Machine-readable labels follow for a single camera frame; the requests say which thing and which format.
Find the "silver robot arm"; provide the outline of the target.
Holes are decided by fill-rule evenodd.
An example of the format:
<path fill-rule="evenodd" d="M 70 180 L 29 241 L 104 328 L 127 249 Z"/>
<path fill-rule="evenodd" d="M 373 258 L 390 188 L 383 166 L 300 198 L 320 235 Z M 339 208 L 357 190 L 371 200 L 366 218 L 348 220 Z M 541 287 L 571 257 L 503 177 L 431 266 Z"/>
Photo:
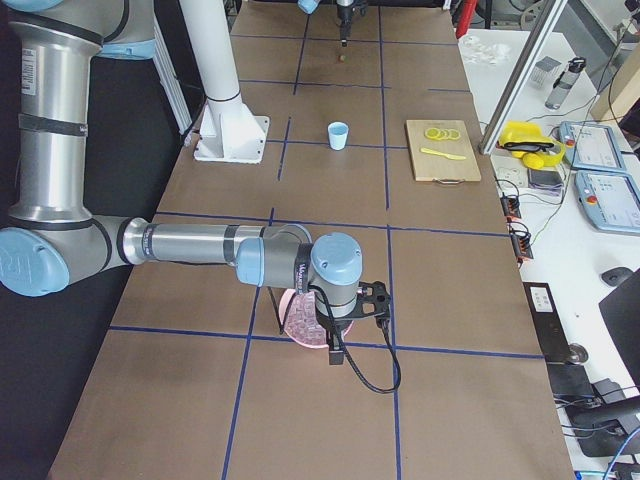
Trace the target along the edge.
<path fill-rule="evenodd" d="M 300 10 L 305 14 L 311 15 L 318 5 L 320 0 L 298 0 L 297 5 Z M 351 35 L 351 27 L 353 21 L 353 14 L 355 8 L 354 0 L 336 0 L 336 15 L 339 26 L 339 40 L 342 47 L 348 45 L 348 40 Z"/>
<path fill-rule="evenodd" d="M 1 8 L 1 222 L 15 226 L 11 206 L 27 196 L 25 176 L 32 163 L 18 129 L 23 105 L 18 99 L 19 39 L 12 20 L 34 22 L 46 34 L 42 48 L 55 52 L 66 40 L 90 47 L 117 47 L 153 35 L 152 13 L 168 14 L 184 29 L 174 1 L 12 1 Z M 174 166 L 178 143 L 157 74 L 147 59 L 126 64 L 122 57 L 99 58 L 80 91 L 76 78 L 58 69 L 62 81 L 53 101 L 81 104 L 96 133 L 83 137 L 81 204 L 101 213 L 146 216 L 158 205 Z M 1 369 L 29 375 L 64 364 L 90 365 L 122 296 L 130 271 L 117 267 L 66 290 L 31 299 L 1 293 Z"/>

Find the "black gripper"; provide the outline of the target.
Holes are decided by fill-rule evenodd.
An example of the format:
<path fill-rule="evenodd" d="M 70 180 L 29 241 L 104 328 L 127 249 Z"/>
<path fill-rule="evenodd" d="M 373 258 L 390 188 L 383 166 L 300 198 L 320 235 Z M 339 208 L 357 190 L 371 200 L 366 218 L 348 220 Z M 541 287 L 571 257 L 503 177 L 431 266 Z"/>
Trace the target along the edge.
<path fill-rule="evenodd" d="M 341 341 L 350 331 L 354 320 L 351 318 L 334 318 L 319 312 L 319 325 L 325 330 L 325 340 L 328 346 L 329 364 L 342 365 L 344 363 L 344 348 Z"/>
<path fill-rule="evenodd" d="M 352 23 L 353 20 L 353 10 L 354 4 L 337 4 L 337 16 L 340 20 L 340 45 L 342 47 L 346 47 L 348 44 L 348 25 Z"/>

